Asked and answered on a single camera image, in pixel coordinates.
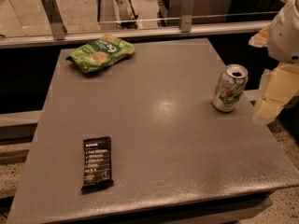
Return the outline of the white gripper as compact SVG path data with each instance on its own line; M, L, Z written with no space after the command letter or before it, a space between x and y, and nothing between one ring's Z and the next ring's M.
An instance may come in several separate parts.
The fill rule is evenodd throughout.
M271 26L252 36L249 45L266 48L268 55L284 63L265 69L252 120L259 125L274 121L284 106L299 92L299 9L298 0L288 0Z

